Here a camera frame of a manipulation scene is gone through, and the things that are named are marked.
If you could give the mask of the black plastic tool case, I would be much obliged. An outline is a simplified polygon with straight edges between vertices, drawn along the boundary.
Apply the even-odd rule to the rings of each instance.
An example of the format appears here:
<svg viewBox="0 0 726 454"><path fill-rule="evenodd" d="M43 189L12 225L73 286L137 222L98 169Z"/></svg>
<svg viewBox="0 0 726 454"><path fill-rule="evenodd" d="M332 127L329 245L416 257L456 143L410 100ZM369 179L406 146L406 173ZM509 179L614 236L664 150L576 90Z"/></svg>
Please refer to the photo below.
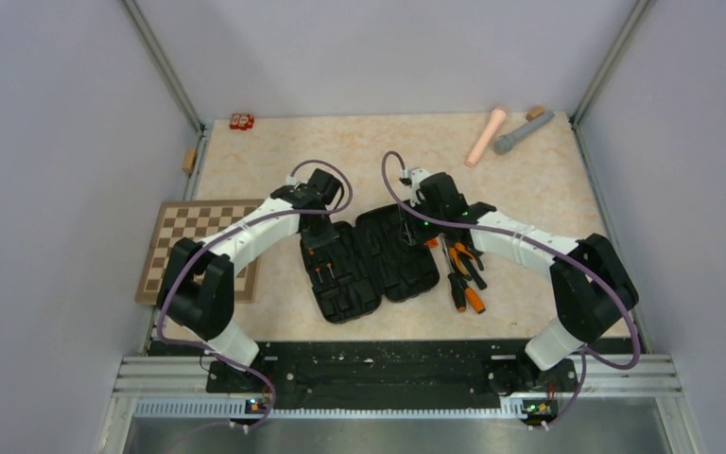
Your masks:
<svg viewBox="0 0 726 454"><path fill-rule="evenodd" d="M359 215L353 224L335 222L339 238L324 247L309 250L300 245L312 294L326 322L349 322L373 313L384 299L402 303L439 283L428 247L411 247L400 239L399 209L396 204L385 205Z"/></svg>

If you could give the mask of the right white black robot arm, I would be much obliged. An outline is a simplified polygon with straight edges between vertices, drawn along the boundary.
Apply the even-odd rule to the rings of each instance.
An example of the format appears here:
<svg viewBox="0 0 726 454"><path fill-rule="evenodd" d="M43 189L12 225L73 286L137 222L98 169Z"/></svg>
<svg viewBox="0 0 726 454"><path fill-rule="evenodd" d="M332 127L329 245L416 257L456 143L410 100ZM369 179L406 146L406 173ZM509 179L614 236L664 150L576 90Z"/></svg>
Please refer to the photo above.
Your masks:
<svg viewBox="0 0 726 454"><path fill-rule="evenodd" d="M540 390L569 355L589 353L614 324L624 321L632 342L625 363L600 358L617 370L630 370L641 357L638 330L630 312L639 300L612 243L599 234L583 239L559 236L523 224L494 206L470 204L445 172L432 174L404 169L401 183L410 190L400 208L408 240L418 243L445 236L474 256L493 253L533 271L552 286L556 315L517 353L514 367L519 382Z"/></svg>

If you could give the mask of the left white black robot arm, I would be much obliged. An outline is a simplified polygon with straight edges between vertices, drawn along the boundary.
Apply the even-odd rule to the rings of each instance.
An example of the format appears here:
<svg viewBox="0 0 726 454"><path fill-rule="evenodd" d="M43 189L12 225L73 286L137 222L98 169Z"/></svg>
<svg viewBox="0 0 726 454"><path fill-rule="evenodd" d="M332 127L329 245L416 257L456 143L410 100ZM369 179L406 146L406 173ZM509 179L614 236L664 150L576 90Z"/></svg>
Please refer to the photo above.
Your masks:
<svg viewBox="0 0 726 454"><path fill-rule="evenodd" d="M157 296L157 335L173 322L195 335L191 345L231 365L230 380L243 391L259 388L265 365L260 347L234 319L235 279L279 241L296 234L323 246L336 238L331 215L354 194L337 167L316 161L305 181L290 174L258 207L229 227L201 240L185 237L172 247Z"/></svg>

